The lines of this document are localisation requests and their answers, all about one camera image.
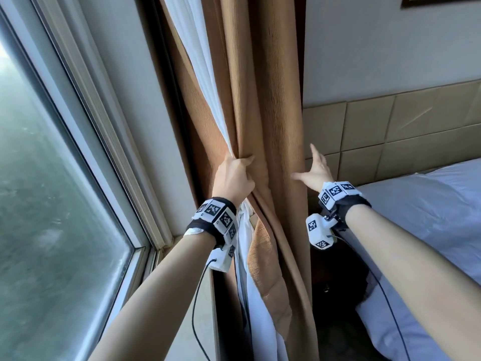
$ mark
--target forearm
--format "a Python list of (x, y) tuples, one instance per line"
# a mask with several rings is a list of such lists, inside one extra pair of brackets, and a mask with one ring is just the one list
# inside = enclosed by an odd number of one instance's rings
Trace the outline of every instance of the forearm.
[(368, 206), (353, 206), (346, 223), (419, 323), (453, 360), (481, 355), (477, 283)]
[(182, 238), (125, 304), (89, 361), (164, 359), (214, 246), (207, 232)]

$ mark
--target curtain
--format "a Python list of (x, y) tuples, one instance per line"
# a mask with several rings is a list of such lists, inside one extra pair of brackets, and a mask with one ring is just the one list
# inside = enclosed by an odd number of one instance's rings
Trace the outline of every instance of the curtain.
[[(213, 175), (227, 150), (235, 157), (256, 156), (248, 170), (256, 188), (248, 198), (255, 215), (249, 212), (254, 230), (245, 258), (247, 279), (285, 341), (289, 359), (317, 360), (305, 228), (307, 195), (302, 183), (290, 179), (292, 172), (304, 170), (294, 1), (200, 0), (203, 22), (195, 14), (189, 17), (195, 27), (205, 27), (209, 50), (202, 51), (198, 43), (189, 47), (190, 54), (184, 44), (195, 42), (187, 40), (178, 24), (176, 29), (172, 19), (177, 15), (169, 15), (165, 0), (160, 2), (188, 113), (189, 144), (204, 195), (199, 199), (210, 197)], [(197, 59), (205, 58), (208, 67), (202, 69)], [(209, 76), (216, 86), (214, 97), (205, 86)], [(226, 274), (237, 327), (243, 322), (242, 309), (232, 293), (238, 290), (239, 276), (237, 263), (237, 271), (232, 266)], [(255, 321), (255, 309), (249, 313), (251, 322)], [(262, 341), (262, 332), (252, 340)]]

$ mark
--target white bed sheet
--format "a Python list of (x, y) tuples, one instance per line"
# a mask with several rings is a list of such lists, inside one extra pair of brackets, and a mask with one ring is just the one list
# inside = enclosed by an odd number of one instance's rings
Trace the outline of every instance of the white bed sheet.
[[(481, 284), (481, 159), (359, 189), (377, 212), (436, 248)], [(381, 280), (412, 361), (448, 361), (357, 239), (349, 231), (346, 238)], [(388, 305), (373, 280), (371, 277), (368, 281), (370, 296), (359, 305), (358, 314), (376, 349), (393, 361), (405, 361), (406, 353)]]

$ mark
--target padded headboard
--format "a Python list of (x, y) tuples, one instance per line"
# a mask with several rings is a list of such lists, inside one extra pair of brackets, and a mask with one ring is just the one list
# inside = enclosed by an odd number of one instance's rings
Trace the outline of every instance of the padded headboard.
[(481, 80), (303, 110), (309, 143), (354, 185), (481, 157)]

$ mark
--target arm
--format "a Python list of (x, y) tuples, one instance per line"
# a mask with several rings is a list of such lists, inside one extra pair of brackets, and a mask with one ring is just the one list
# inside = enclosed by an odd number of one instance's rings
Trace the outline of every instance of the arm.
[[(332, 176), (316, 148), (310, 172), (294, 174), (320, 192)], [(346, 223), (426, 332), (453, 361), (481, 355), (481, 287), (435, 249), (370, 207), (356, 205)]]
[[(252, 160), (226, 156), (215, 175), (213, 196), (238, 208), (254, 189), (246, 175)], [(89, 361), (164, 359), (214, 246), (215, 238), (207, 232), (183, 237), (128, 300)]]

